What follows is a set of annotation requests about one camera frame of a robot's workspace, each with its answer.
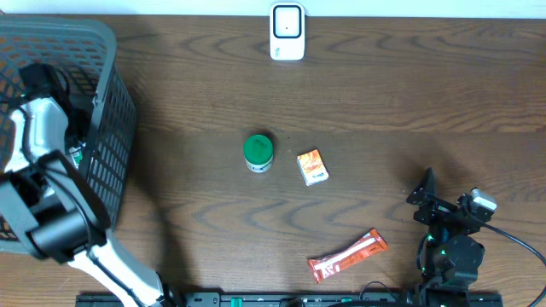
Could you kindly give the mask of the red snack bar wrapper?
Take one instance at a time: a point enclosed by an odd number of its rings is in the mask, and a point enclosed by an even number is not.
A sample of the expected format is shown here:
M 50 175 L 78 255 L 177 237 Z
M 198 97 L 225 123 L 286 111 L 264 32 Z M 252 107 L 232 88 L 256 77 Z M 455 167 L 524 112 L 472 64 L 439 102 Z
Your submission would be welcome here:
M 328 277 L 388 249 L 385 239 L 376 229 L 371 229 L 345 250 L 323 258 L 308 259 L 307 264 L 315 283 L 320 284 Z

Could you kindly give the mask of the white green medicine box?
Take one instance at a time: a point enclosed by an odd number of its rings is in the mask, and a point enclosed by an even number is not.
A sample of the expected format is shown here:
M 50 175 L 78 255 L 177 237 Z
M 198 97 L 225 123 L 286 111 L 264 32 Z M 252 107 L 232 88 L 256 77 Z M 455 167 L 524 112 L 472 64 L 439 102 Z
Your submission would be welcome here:
M 79 168 L 79 165 L 81 161 L 83 160 L 83 150 L 85 148 L 85 143 L 80 142 L 76 147 L 72 147 L 68 149 L 68 153 L 70 157 L 72 158 L 73 164 L 76 169 Z

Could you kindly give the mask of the orange tissue pack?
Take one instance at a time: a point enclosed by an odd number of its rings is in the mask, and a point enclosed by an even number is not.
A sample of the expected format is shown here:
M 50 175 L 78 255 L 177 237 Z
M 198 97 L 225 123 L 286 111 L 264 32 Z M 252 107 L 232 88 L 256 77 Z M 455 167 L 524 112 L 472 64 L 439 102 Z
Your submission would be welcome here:
M 297 163 L 306 186 L 328 180 L 329 174 L 327 168 L 317 149 L 299 155 Z

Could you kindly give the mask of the green lid jar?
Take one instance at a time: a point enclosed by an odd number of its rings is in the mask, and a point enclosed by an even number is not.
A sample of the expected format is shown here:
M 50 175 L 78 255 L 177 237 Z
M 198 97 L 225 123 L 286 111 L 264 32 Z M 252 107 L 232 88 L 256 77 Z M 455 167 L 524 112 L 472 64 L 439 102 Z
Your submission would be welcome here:
M 252 135 L 243 147 L 247 168 L 256 173 L 263 173 L 271 168 L 274 157 L 272 141 L 264 135 Z

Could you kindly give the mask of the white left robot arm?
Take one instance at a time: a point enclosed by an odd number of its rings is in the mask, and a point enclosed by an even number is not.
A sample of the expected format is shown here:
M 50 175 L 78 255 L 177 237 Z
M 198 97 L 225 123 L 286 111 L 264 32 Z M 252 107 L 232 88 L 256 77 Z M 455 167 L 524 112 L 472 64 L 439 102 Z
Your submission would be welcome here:
M 15 139 L 1 175 L 1 215 L 37 259 L 53 259 L 94 277 L 125 306 L 180 306 L 160 275 L 117 240 L 102 201 L 78 173 L 72 151 L 90 114 L 69 98 L 59 69 L 19 70 L 25 91 L 8 100 Z

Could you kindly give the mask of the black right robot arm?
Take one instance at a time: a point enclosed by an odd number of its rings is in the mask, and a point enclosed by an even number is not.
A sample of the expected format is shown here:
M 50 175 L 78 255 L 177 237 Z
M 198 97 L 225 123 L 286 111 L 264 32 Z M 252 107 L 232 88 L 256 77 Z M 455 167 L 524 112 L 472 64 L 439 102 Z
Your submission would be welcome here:
M 478 279 L 485 248 L 471 237 L 488 223 L 497 208 L 488 194 L 473 188 L 455 204 L 437 196 L 432 168 L 406 202 L 416 206 L 413 218 L 428 227 L 421 239 L 416 265 L 422 283 L 407 294 L 415 306 L 469 306 L 469 286 Z

